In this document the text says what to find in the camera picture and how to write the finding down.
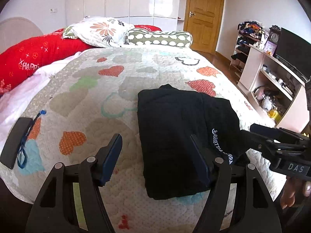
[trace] yellow container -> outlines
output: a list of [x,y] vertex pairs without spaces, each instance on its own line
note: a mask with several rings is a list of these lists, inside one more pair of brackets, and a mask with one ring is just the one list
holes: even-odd
[[280,113],[276,110],[276,109],[272,109],[268,112],[268,116],[272,119],[274,119],[276,121],[276,123],[278,123],[282,116],[280,115]]

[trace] white wardrobe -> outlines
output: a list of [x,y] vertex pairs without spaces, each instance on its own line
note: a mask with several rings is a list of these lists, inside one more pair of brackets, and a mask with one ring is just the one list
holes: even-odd
[[148,24],[162,31],[176,30],[179,0],[67,0],[67,25],[85,16],[115,17],[132,24]]

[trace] pillow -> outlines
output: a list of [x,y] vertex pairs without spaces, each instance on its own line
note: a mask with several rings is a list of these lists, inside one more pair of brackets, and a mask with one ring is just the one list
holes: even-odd
[[189,47],[192,44],[192,35],[184,31],[148,32],[144,29],[134,28],[127,33],[127,43],[130,45],[168,45],[176,47]]
[[112,17],[89,17],[68,26],[64,30],[63,37],[79,38],[97,47],[119,47],[125,43],[125,35],[132,28],[134,28],[133,24]]
[[149,32],[155,32],[155,31],[162,31],[159,27],[153,26],[153,25],[147,25],[147,24],[139,24],[139,25],[135,25],[135,28],[141,28],[141,29],[145,29]]
[[39,67],[93,48],[79,39],[64,39],[63,30],[32,37],[0,54],[0,95],[18,86]]

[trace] tv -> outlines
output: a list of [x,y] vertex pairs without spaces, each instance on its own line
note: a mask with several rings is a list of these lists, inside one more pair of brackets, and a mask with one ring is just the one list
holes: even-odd
[[282,28],[275,55],[296,68],[307,80],[310,78],[311,44],[303,38]]

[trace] door handle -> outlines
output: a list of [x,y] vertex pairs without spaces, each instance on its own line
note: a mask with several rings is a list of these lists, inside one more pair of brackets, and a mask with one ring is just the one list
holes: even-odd
[[189,17],[191,17],[191,16],[195,16],[195,13],[192,13],[192,12],[190,11]]

